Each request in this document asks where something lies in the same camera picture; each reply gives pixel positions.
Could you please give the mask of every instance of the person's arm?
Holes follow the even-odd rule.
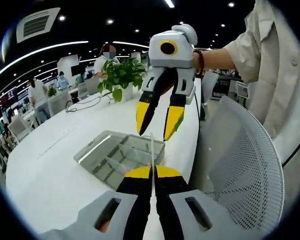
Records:
[[[245,83],[259,78],[261,64],[261,37],[259,29],[259,5],[256,2],[247,19],[246,31],[222,49],[203,51],[205,69],[237,70]],[[200,68],[199,54],[193,54],[194,66]]]
[[[31,90],[32,90],[32,89],[31,89],[31,87],[30,87],[29,90],[28,90],[29,102],[31,103],[31,105],[32,105],[33,107],[35,107],[35,105],[36,105],[36,99],[35,99],[35,97],[33,96],[33,93],[32,93]]]
[[[64,78],[64,80],[65,80],[65,82],[66,82],[66,87],[69,87],[69,86],[70,86],[70,84],[69,84],[69,81],[68,81],[68,79]]]
[[[104,61],[102,58],[98,57],[94,62],[94,75],[101,79],[106,79],[108,75],[106,73],[103,73],[103,67],[106,61]]]
[[[103,73],[102,72],[97,72],[94,75],[97,76],[98,78],[101,78],[101,79],[106,79],[108,77],[108,75],[104,72]]]
[[[34,107],[36,105],[36,99],[33,96],[31,96],[29,98],[29,100],[30,100],[31,105]]]
[[[48,88],[46,87],[46,85],[43,85],[42,88],[43,88],[44,95],[47,95]]]
[[[234,62],[231,59],[228,51],[225,48],[211,51],[202,51],[205,69],[236,69]],[[199,54],[194,53],[194,66],[197,70],[200,69]]]

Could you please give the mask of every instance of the red bracelet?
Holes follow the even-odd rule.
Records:
[[[194,53],[199,54],[199,63],[200,63],[200,70],[199,70],[199,74],[202,75],[204,68],[205,68],[205,59],[204,59],[204,55],[202,54],[202,52],[198,49],[193,51]]]

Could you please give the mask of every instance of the yellow circular camera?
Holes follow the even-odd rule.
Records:
[[[166,55],[175,55],[178,52],[178,47],[174,41],[164,40],[160,44],[160,50]]]

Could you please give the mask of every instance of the ceiling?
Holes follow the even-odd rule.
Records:
[[[10,6],[1,3],[5,14],[0,19],[0,45],[8,30],[11,35],[5,50],[5,62],[0,59],[0,69],[28,53],[48,46],[76,41],[88,43],[55,47],[19,61],[0,75],[0,91],[6,86],[8,87],[5,91],[13,87],[17,87],[18,92],[21,91],[25,86],[21,85],[22,83],[56,68],[56,61],[68,56],[69,53],[78,54],[81,60],[87,60],[95,58],[105,42],[121,41],[148,45],[151,36],[171,29],[172,25],[180,24],[180,21],[192,25],[196,30],[197,47],[222,48],[245,31],[244,18],[253,9],[255,1],[172,0],[172,2],[175,8],[169,8],[164,0],[80,0],[71,4],[68,0],[37,0],[33,4],[27,1],[13,1]],[[229,2],[233,2],[234,7],[229,7]],[[17,43],[16,25],[22,18],[56,7],[61,9],[50,32]],[[60,16],[65,16],[65,20],[60,21]],[[112,19],[113,24],[107,24],[108,19]],[[115,44],[115,47],[117,55],[127,55],[134,50],[137,52],[146,50],[143,47],[122,44]],[[92,65],[93,61],[83,64]],[[56,70],[50,71],[38,78],[44,79],[56,74]]]

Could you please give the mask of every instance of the black cable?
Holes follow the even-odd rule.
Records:
[[[299,145],[296,147],[296,149],[293,151],[293,153],[291,154],[291,156],[288,157],[288,159],[282,164],[282,167],[284,168],[289,162],[290,160],[297,154],[297,152],[300,149],[300,143]]]
[[[200,129],[200,113],[199,113],[198,100],[197,100],[197,95],[196,94],[194,94],[194,99],[195,99],[196,111],[198,113],[198,121],[199,121],[199,129]]]
[[[91,106],[86,106],[86,107],[83,107],[83,108],[72,108],[72,109],[69,109],[69,107],[71,106],[71,104],[70,105],[68,105],[69,103],[72,103],[72,101],[71,100],[69,100],[69,101],[67,101],[66,102],[66,104],[65,104],[65,112],[66,113],[74,113],[74,112],[77,112],[77,111],[80,111],[80,110],[84,110],[84,109],[89,109],[89,108],[92,108],[92,107],[94,107],[95,105],[97,105],[98,103],[100,103],[100,101],[101,101],[101,99],[103,98],[103,97],[105,97],[105,96],[108,96],[109,94],[111,94],[112,93],[112,91],[110,91],[110,92],[108,92],[108,93],[106,93],[106,94],[104,94],[104,95],[101,95],[101,96],[98,96],[98,97],[96,97],[96,98],[94,98],[94,99],[91,99],[91,100],[89,100],[89,101],[85,101],[85,102],[77,102],[77,104],[87,104],[87,103],[90,103],[90,102],[92,102],[92,101],[94,101],[94,100],[96,100],[96,99],[99,99],[99,101],[98,102],[96,102],[95,104],[93,104],[93,105],[91,105]]]

